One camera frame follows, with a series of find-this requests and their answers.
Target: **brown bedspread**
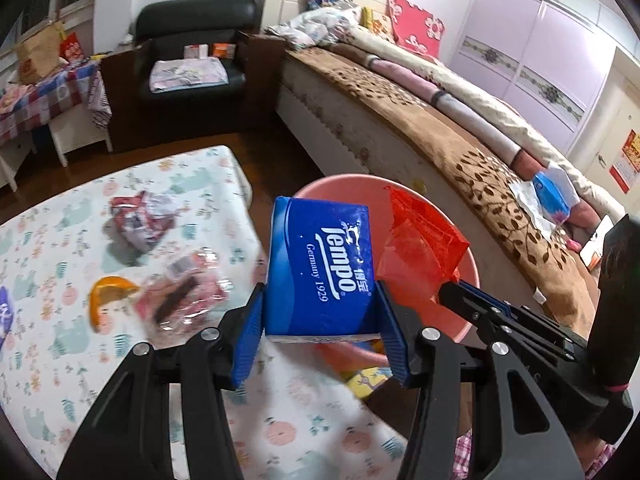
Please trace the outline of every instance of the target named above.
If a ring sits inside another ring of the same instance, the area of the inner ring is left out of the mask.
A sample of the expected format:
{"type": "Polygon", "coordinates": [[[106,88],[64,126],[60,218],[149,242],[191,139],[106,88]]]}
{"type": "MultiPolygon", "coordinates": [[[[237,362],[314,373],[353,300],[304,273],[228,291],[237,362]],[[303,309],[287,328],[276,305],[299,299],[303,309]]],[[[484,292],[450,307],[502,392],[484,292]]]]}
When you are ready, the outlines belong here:
{"type": "Polygon", "coordinates": [[[546,297],[558,322],[587,337],[594,307],[562,240],[547,242],[508,184],[520,179],[470,133],[395,83],[320,48],[289,52],[364,106],[436,167],[546,297]]]}

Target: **yellow pillow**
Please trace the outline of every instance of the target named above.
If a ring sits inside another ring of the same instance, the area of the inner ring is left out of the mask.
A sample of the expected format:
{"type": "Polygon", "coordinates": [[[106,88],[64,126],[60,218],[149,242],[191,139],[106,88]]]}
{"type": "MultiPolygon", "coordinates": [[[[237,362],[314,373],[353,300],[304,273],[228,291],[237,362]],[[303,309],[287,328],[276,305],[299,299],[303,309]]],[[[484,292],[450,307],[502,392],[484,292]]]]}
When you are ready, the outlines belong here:
{"type": "Polygon", "coordinates": [[[369,31],[373,32],[376,36],[387,40],[389,43],[395,43],[391,18],[386,14],[370,9],[369,7],[363,7],[362,26],[369,29],[369,31]]]}

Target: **red poster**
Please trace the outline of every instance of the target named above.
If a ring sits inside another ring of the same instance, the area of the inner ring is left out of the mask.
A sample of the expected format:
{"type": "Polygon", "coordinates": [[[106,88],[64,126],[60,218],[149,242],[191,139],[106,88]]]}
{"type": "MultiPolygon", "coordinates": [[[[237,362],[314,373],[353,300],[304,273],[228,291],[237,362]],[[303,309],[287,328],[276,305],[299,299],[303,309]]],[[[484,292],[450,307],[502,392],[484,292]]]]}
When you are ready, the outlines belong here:
{"type": "Polygon", "coordinates": [[[609,173],[624,194],[627,194],[636,183],[640,174],[640,136],[635,131],[631,130],[629,133],[609,173]]]}

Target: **chair backrest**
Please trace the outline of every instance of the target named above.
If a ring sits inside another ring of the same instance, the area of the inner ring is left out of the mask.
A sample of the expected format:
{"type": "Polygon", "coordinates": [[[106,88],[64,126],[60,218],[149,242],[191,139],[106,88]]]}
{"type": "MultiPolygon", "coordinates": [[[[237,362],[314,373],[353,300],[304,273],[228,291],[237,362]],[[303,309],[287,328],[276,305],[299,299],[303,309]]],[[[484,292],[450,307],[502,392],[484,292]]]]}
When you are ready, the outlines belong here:
{"type": "Polygon", "coordinates": [[[154,40],[156,59],[179,59],[187,44],[235,43],[238,30],[257,28],[254,0],[171,0],[144,7],[134,44],[154,40]]]}

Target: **brown paper bag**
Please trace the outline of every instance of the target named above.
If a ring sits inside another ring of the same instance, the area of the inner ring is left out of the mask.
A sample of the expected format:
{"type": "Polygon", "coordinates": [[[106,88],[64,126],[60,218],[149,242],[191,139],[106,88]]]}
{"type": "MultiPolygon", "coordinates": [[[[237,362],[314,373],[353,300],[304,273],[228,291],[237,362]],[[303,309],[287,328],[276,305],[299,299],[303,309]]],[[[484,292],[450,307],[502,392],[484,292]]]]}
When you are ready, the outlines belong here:
{"type": "Polygon", "coordinates": [[[61,39],[60,25],[52,23],[16,45],[21,83],[36,84],[56,69],[61,39]]]}

